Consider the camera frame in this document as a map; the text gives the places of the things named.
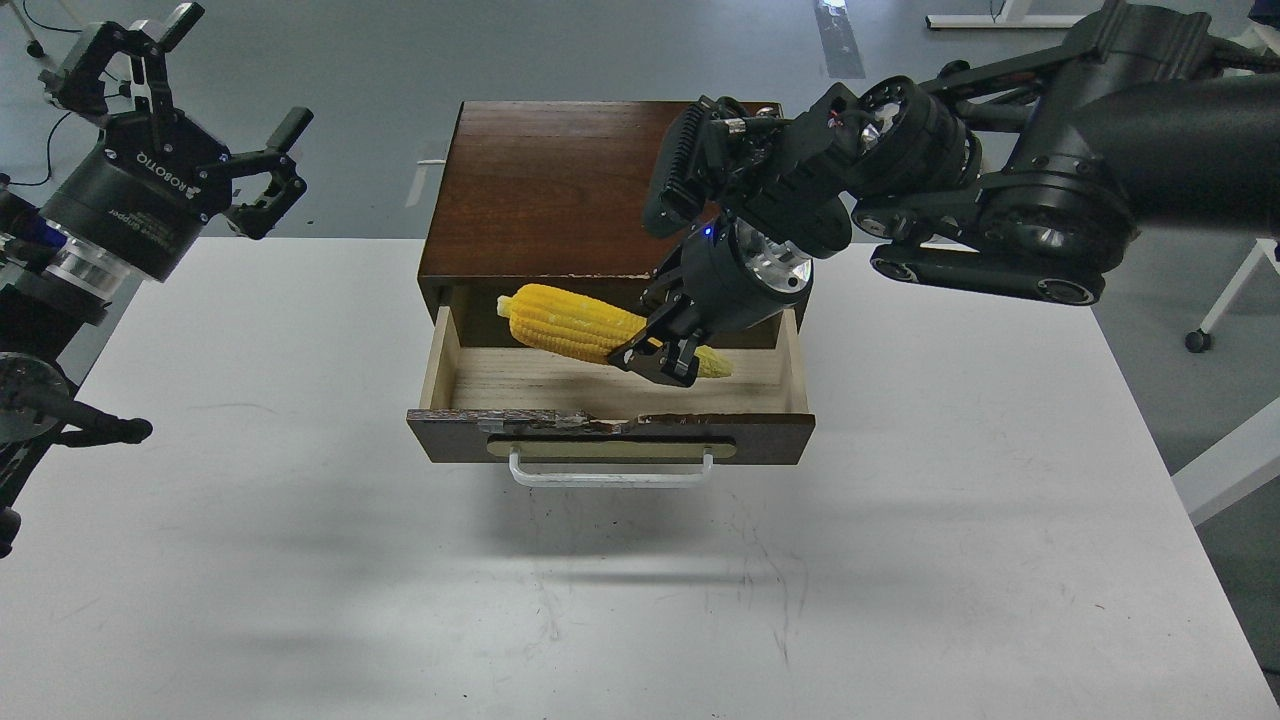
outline cable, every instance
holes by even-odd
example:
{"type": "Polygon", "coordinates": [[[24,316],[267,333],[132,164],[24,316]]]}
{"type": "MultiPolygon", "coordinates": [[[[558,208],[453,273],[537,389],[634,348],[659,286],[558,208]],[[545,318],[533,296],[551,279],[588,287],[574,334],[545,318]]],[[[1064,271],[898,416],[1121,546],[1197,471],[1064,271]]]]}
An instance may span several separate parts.
{"type": "MultiPolygon", "coordinates": [[[[120,97],[120,94],[118,92],[115,95],[108,95],[106,96],[106,99],[111,99],[111,97],[120,97]]],[[[54,123],[54,127],[49,128],[49,137],[45,138],[45,179],[42,179],[40,182],[12,182],[10,181],[8,184],[17,186],[17,187],[40,187],[40,186],[45,184],[46,182],[54,179],[54,132],[56,132],[58,131],[58,126],[63,124],[63,120],[65,120],[67,118],[69,118],[72,114],[73,113],[70,110],[68,110],[67,113],[63,113],[63,117],[58,118],[58,122],[54,123]]]]}
{"type": "MultiPolygon", "coordinates": [[[[37,20],[36,18],[31,17],[31,10],[27,9],[27,0],[22,0],[22,13],[24,15],[27,15],[27,19],[31,20],[31,24],[33,24],[36,27],[42,27],[42,28],[45,28],[47,31],[51,31],[51,32],[65,32],[68,35],[79,35],[82,32],[84,32],[83,29],[72,29],[69,27],[46,26],[45,23],[42,23],[42,22],[37,20]]],[[[106,77],[114,79],[115,82],[123,82],[120,78],[113,76],[111,70],[102,70],[102,72],[106,74],[106,77]]]]}
{"type": "Polygon", "coordinates": [[[67,27],[52,27],[52,26],[46,26],[45,23],[42,23],[42,22],[37,20],[36,18],[31,17],[31,10],[28,10],[28,9],[27,9],[27,0],[22,0],[22,13],[23,13],[24,15],[27,15],[27,19],[28,19],[28,20],[31,20],[31,24],[33,24],[33,26],[36,26],[36,27],[42,27],[42,28],[45,28],[45,29],[47,29],[47,31],[52,31],[52,32],[67,32],[67,33],[70,33],[70,35],[78,35],[78,33],[81,32],[81,31],[78,31],[78,29],[72,29],[72,28],[67,28],[67,27]]]}

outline caster wheel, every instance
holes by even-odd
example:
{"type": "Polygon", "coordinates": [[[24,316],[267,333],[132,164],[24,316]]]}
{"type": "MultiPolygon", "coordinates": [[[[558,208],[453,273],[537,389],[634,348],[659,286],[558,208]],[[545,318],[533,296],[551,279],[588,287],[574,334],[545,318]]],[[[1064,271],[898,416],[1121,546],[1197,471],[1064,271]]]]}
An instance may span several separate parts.
{"type": "Polygon", "coordinates": [[[1204,352],[1213,347],[1213,336],[1204,331],[1192,331],[1183,338],[1183,345],[1189,352],[1204,352]]]}

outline open drawer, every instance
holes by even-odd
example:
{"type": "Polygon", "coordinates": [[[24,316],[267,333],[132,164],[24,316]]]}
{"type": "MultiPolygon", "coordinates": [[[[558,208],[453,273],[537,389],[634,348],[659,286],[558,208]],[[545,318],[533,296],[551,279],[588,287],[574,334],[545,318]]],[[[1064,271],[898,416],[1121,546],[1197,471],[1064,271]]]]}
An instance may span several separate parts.
{"type": "Polygon", "coordinates": [[[769,347],[721,348],[728,378],[691,388],[530,347],[467,346],[440,305],[420,409],[408,424],[435,462],[696,462],[794,465],[814,418],[792,311],[769,347]]]}

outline gray floor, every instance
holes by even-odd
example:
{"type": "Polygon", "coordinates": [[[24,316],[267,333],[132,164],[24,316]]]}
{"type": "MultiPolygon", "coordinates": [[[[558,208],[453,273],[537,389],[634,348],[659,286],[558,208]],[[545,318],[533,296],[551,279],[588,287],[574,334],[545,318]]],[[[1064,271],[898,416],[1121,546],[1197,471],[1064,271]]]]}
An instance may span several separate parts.
{"type": "MultiPolygon", "coordinates": [[[[1245,27],[1244,13],[1252,3],[1160,4],[1211,12],[1213,31],[1234,36],[1245,27]]],[[[28,0],[28,5],[46,23],[70,22],[51,0],[28,0]]],[[[125,24],[142,17],[164,18],[172,5],[161,0],[72,3],[86,18],[115,18],[125,24]]],[[[928,78],[956,58],[979,64],[1061,37],[1052,31],[943,33],[924,28],[925,13],[982,13],[988,8],[982,0],[847,5],[859,54],[859,63],[850,67],[867,76],[845,81],[854,91],[892,74],[928,78]]],[[[178,106],[233,150],[261,145],[292,105],[308,105],[316,114],[294,152],[311,190],[276,236],[424,237],[439,178],[436,169],[424,170],[416,161],[444,156],[463,100],[727,94],[777,100],[796,113],[832,82],[814,4],[806,0],[227,0],[207,6],[205,19],[170,60],[178,106]],[[420,192],[415,192],[420,174],[420,192]]],[[[1041,0],[1036,10],[1097,6],[1088,0],[1041,0]]],[[[68,36],[41,32],[41,37],[59,56],[70,44],[68,36]]],[[[23,54],[23,45],[10,12],[0,8],[0,78],[6,88],[0,96],[0,172],[15,181],[42,177],[45,136],[59,117],[41,101],[35,81],[38,68],[23,54]]],[[[64,123],[54,141],[55,182],[92,140],[87,123],[64,123]]],[[[988,142],[988,150],[1001,147],[1007,143],[988,142]]],[[[38,204],[51,187],[23,188],[22,193],[38,204]]],[[[260,188],[247,183],[244,196],[260,188]]],[[[500,200],[502,188],[493,192],[500,200]]],[[[206,234],[225,232],[216,220],[206,234]]],[[[1171,471],[1280,395],[1280,377],[1271,370],[1280,359],[1280,278],[1271,273],[1254,278],[1215,333],[1212,352],[1189,355],[1181,348],[1183,334],[1212,305],[1249,242],[1234,236],[1147,233],[1108,275],[1108,290],[1096,309],[1171,471]]],[[[874,282],[865,268],[841,264],[838,258],[831,263],[850,282],[874,282]]],[[[1270,570],[1275,577],[1277,506],[1280,491],[1272,482],[1202,528],[1229,591],[1254,588],[1249,578],[1260,573],[1270,570]],[[1258,544],[1258,537],[1272,542],[1258,544]]],[[[1280,607],[1274,584],[1247,602],[1247,612],[1236,603],[1242,619],[1257,619],[1247,620],[1247,629],[1280,624],[1274,621],[1280,607]]],[[[1276,647],[1274,634],[1251,634],[1276,647]]]]}

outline dark wood top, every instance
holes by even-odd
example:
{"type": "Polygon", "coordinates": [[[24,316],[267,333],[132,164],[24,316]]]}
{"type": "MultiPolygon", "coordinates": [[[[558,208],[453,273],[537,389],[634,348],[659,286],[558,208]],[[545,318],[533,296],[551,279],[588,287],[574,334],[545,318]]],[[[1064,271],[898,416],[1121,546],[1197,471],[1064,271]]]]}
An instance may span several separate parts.
{"type": "Polygon", "coordinates": [[[687,102],[465,102],[420,279],[636,278],[671,241],[640,227],[667,126],[687,102]]]}

